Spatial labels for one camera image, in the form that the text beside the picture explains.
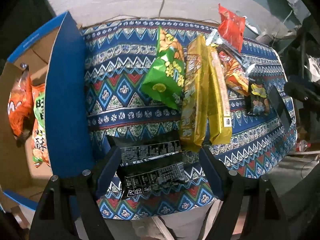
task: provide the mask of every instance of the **blue patterned fabric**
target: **blue patterned fabric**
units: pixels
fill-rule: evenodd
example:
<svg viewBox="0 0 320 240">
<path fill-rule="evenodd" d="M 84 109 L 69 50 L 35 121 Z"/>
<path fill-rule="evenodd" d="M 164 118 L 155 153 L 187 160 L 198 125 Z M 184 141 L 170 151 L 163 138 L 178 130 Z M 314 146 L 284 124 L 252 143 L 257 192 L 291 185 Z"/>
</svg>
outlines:
<svg viewBox="0 0 320 240">
<path fill-rule="evenodd" d="M 86 60 L 85 93 L 90 138 L 95 156 L 108 151 L 106 135 L 141 140 L 179 127 L 180 113 L 152 100 L 141 83 L 156 55 L 156 28 L 161 25 L 184 47 L 200 33 L 213 27 L 174 20 L 124 20 L 83 30 L 89 55 Z M 276 165 L 294 145 L 297 137 L 292 99 L 283 91 L 284 70 L 273 49 L 244 39 L 242 54 L 257 66 L 254 77 L 267 92 L 275 85 L 292 118 L 284 133 L 274 109 L 268 116 L 246 115 L 243 96 L 228 90 L 232 138 L 229 144 L 211 146 L 212 154 L 228 169 L 258 178 Z M 198 155 L 184 153 L 186 183 L 127 200 L 119 200 L 121 183 L 115 175 L 106 195 L 98 201 L 100 211 L 110 219 L 140 219 L 145 216 L 182 212 L 216 199 L 207 182 Z"/>
</svg>

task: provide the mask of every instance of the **bottle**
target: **bottle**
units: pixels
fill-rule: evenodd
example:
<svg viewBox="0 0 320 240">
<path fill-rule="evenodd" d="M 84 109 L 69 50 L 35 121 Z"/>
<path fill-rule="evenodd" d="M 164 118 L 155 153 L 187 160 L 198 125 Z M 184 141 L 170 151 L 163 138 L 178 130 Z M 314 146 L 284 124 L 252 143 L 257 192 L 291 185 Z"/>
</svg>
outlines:
<svg viewBox="0 0 320 240">
<path fill-rule="evenodd" d="M 296 143 L 296 152 L 304 152 L 311 146 L 311 143 L 308 143 L 306 140 L 301 140 Z"/>
</svg>

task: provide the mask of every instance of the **small black snack packet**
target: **small black snack packet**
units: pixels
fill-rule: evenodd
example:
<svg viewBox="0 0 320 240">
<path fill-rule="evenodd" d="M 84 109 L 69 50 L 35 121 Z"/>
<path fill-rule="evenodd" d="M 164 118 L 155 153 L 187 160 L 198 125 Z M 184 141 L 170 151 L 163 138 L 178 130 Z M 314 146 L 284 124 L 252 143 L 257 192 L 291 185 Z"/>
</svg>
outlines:
<svg viewBox="0 0 320 240">
<path fill-rule="evenodd" d="M 270 111 L 267 93 L 262 84 L 249 82 L 249 96 L 245 97 L 248 108 L 247 115 L 268 115 Z"/>
<path fill-rule="evenodd" d="M 184 184 L 183 156 L 180 152 L 135 165 L 119 166 L 117 175 L 122 185 L 121 199 Z"/>
<path fill-rule="evenodd" d="M 108 136 L 108 141 L 111 147 L 117 146 L 121 149 L 121 166 L 147 162 L 181 152 L 177 130 L 142 141 L 113 136 Z"/>
</svg>

